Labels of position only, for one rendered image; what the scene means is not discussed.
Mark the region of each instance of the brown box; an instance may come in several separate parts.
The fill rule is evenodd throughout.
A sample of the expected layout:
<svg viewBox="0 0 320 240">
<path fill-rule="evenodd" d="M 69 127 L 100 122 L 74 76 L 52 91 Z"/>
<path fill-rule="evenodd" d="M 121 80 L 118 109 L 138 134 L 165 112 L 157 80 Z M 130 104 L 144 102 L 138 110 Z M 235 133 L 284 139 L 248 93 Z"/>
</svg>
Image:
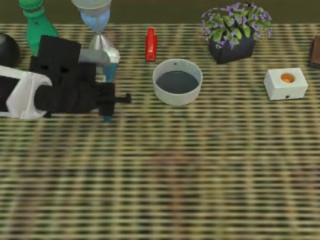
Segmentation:
<svg viewBox="0 0 320 240">
<path fill-rule="evenodd" d="M 315 36 L 311 44 L 309 67 L 320 69 L 320 36 Z"/>
</svg>

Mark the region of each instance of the orange circle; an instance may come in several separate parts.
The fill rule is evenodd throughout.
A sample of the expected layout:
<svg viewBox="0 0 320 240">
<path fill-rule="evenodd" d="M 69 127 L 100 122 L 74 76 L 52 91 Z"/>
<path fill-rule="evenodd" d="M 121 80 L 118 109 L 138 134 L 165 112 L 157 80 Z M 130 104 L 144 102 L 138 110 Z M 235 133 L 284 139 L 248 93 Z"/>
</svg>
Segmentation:
<svg viewBox="0 0 320 240">
<path fill-rule="evenodd" d="M 287 84 L 292 84 L 296 79 L 295 76 L 293 76 L 292 74 L 284 73 L 281 75 L 281 80 Z"/>
</svg>

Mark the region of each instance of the black round object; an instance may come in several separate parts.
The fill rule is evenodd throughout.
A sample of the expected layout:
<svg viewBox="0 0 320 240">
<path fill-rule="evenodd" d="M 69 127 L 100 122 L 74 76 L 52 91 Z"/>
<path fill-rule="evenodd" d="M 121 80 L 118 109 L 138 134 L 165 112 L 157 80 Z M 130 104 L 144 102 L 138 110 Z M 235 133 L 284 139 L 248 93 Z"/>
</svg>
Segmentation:
<svg viewBox="0 0 320 240">
<path fill-rule="evenodd" d="M 11 36 L 0 33 L 0 65 L 15 68 L 20 57 L 19 46 Z"/>
</svg>

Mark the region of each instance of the potted plant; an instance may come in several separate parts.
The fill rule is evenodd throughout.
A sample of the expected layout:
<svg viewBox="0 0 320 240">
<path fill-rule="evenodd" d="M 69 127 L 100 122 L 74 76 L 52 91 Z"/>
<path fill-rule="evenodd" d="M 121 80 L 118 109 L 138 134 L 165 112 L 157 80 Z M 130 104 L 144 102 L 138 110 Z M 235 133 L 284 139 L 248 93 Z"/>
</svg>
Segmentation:
<svg viewBox="0 0 320 240">
<path fill-rule="evenodd" d="M 272 35 L 271 16 L 254 3 L 212 8 L 202 17 L 202 33 L 217 64 L 252 56 L 256 40 Z"/>
</svg>

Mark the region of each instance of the green bottle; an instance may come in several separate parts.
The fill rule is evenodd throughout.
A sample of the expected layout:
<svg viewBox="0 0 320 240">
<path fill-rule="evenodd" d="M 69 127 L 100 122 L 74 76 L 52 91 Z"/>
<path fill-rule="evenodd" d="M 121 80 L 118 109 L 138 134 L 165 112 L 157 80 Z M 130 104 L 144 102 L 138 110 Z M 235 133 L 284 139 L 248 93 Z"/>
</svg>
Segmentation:
<svg viewBox="0 0 320 240">
<path fill-rule="evenodd" d="M 43 7 L 44 0 L 19 0 L 27 19 L 26 40 L 33 56 L 37 56 L 42 35 L 58 37 L 58 31 L 49 22 Z"/>
</svg>

